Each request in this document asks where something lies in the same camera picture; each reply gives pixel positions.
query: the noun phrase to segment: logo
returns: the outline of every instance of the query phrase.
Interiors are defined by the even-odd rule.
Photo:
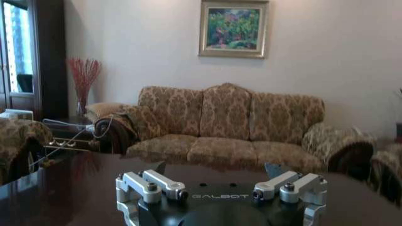
[[[194,194],[191,196],[194,199],[246,199],[247,194],[222,194],[222,195],[209,195],[209,194]]]

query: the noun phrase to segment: screw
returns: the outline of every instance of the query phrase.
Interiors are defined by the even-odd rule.
[[[149,191],[154,192],[158,190],[158,186],[155,183],[149,183]]]
[[[293,192],[295,190],[295,185],[294,183],[287,182],[285,185],[286,190],[289,190],[290,192]]]

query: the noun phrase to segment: glossy table surface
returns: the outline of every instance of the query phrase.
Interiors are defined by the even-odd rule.
[[[72,159],[0,187],[0,225],[124,225],[116,210],[115,178],[155,164],[119,155],[82,153]],[[217,171],[203,166],[167,165],[165,175],[185,183],[253,183],[265,173]],[[329,181],[323,225],[401,225],[402,211],[360,181],[323,174]]]

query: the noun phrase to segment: red dried branches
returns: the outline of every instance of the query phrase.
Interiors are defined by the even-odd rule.
[[[79,58],[71,58],[68,61],[74,74],[75,91],[79,101],[87,99],[91,85],[99,76],[102,63],[88,59],[86,62]]]

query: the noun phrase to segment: throw pillow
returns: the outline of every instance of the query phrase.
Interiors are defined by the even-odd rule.
[[[122,113],[130,106],[122,103],[96,103],[86,106],[86,117],[91,122],[96,122],[100,118],[108,116],[112,113]]]
[[[132,106],[124,114],[128,116],[141,141],[166,135],[149,106]]]

